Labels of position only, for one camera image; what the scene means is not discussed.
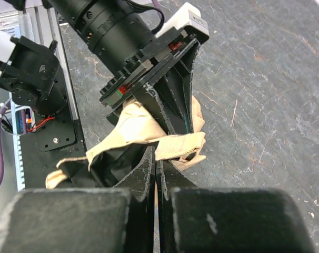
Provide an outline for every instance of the scratch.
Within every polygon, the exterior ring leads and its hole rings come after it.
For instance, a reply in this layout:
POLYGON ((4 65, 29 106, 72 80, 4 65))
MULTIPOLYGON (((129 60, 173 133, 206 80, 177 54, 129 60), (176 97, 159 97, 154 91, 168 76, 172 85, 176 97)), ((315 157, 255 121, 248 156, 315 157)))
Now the scratch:
POLYGON ((276 94, 275 96, 273 96, 272 98, 270 98, 264 105, 263 105, 263 107, 261 108, 261 110, 263 110, 264 108, 265 108, 265 106, 267 105, 267 104, 269 104, 271 101, 273 101, 276 97, 278 97, 278 96, 280 96, 280 95, 282 95, 282 94, 284 94, 284 93, 286 93, 286 92, 289 92, 289 91, 292 91, 292 90, 294 90, 294 89, 297 89, 298 87, 292 87, 292 88, 290 88, 290 89, 288 89, 288 90, 285 90, 285 91, 283 91, 283 92, 280 92, 280 93, 278 93, 278 94, 276 94))
POLYGON ((98 64, 99 64, 99 61, 96 60, 95 58, 93 57, 85 57, 85 60, 87 61, 90 61, 90 62, 93 62, 94 63, 94 70, 95 70, 95 73, 103 78, 113 78, 112 76, 105 76, 103 74, 100 73, 100 71, 98 70, 98 64))
POLYGON ((206 220, 211 228, 211 231, 216 235, 218 233, 217 224, 209 213, 206 214, 206 220))
POLYGON ((260 162, 261 162, 261 158, 263 157, 263 154, 264 154, 264 152, 265 152, 265 149, 266 149, 267 143, 270 141, 270 139, 271 139, 271 137, 269 137, 269 138, 267 139, 267 141, 266 141, 266 144, 265 144, 265 146, 264 146, 264 148, 263 148, 263 152, 261 152, 261 155, 260 155, 260 158, 259 158, 258 164, 260 164, 260 162))
POLYGON ((227 53, 227 54, 224 56, 224 59, 223 59, 221 65, 219 66, 219 68, 218 68, 218 70, 217 70, 217 72, 215 73, 214 76, 217 76, 219 73, 221 73, 221 72, 223 71, 223 69, 221 69, 221 68, 222 68, 222 66, 223 66, 223 64, 224 64, 224 62, 225 62, 225 60, 228 60, 228 57, 230 56, 230 54, 232 54, 232 53, 233 53, 238 47, 240 47, 241 45, 242 45, 242 43, 239 43, 239 45, 236 46, 235 49, 231 50, 229 53, 227 53))
POLYGON ((279 26, 279 28, 280 28, 281 30, 283 30, 283 31, 285 31, 285 32, 287 32, 287 33, 290 33, 290 34, 294 35, 295 37, 297 37, 300 41, 302 41, 304 44, 306 44, 306 45, 309 47, 309 49, 310 49, 315 55, 317 55, 317 56, 319 57, 319 50, 317 50, 317 49, 309 42, 309 40, 307 40, 306 38, 304 38, 304 37, 301 36, 301 35, 298 35, 298 34, 296 34, 296 33, 291 32, 291 31, 289 31, 289 30, 287 30, 287 29, 285 29, 285 28, 283 28, 283 27, 280 27, 280 26, 279 26))
POLYGON ((235 117, 235 111, 237 110, 237 106, 238 106, 238 99, 236 99, 236 101, 235 101, 235 106, 234 106, 234 110, 233 110, 233 117, 232 117, 232 121, 231 121, 231 126, 233 126, 234 117, 235 117))

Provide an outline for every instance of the beige cloth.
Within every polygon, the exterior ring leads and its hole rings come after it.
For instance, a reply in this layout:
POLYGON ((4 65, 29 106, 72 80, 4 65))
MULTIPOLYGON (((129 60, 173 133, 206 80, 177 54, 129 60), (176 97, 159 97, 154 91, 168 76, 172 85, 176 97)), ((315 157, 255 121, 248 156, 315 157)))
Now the beige cloth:
MULTIPOLYGON (((206 156, 200 155, 200 151, 205 144, 205 133, 201 132, 205 121, 201 113, 201 106, 193 96, 192 120, 194 133, 166 135, 156 120, 138 101, 128 101, 123 106, 114 130, 101 143, 86 152, 89 162, 88 169, 90 170, 93 159, 107 150, 121 148, 132 143, 158 142, 155 151, 156 161, 180 158, 179 161, 173 161, 173 163, 179 170, 185 170, 206 158, 206 156), (192 153, 196 153, 195 157, 191 161, 187 161, 186 158, 192 153)), ((46 187, 53 189, 66 179, 61 170, 54 171, 47 176, 46 187)))

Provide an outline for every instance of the dark granite tabletop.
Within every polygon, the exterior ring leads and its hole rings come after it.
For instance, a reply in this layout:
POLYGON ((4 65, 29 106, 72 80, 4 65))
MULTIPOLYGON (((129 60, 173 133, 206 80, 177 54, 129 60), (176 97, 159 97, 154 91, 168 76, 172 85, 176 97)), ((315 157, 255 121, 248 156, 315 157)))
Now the dark granite tabletop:
MULTIPOLYGON (((169 17, 184 2, 161 4, 169 17)), ((319 7, 309 0, 190 3, 211 34, 193 80, 207 160, 184 174, 200 187, 285 190, 319 252, 319 7)), ((156 15, 143 17, 158 22, 156 15)), ((112 75, 70 27, 61 29, 90 148, 113 128, 98 100, 112 75)))

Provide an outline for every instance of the label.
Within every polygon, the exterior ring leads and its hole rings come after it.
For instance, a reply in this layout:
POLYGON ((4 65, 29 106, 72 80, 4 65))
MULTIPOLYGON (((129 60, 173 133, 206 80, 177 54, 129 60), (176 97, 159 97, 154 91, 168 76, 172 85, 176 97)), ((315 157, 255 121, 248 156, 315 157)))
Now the label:
POLYGON ((202 27, 204 27, 205 29, 208 29, 208 25, 207 22, 205 20, 203 20, 201 17, 198 17, 196 14, 194 14, 193 12, 189 11, 189 18, 191 20, 193 20, 194 22, 196 22, 198 25, 201 25, 202 27))

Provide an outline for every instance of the red wire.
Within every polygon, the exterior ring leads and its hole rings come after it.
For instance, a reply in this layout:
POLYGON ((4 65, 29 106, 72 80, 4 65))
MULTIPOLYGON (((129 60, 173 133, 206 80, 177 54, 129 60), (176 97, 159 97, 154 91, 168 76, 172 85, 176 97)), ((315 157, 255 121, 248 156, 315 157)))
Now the red wire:
POLYGON ((46 120, 43 120, 39 125, 37 125, 37 126, 34 127, 34 128, 29 129, 29 132, 32 132, 33 130, 36 130, 36 129, 40 128, 40 127, 41 127, 42 125, 44 125, 47 121, 53 120, 53 119, 55 119, 55 117, 48 116, 48 118, 47 118, 46 120))

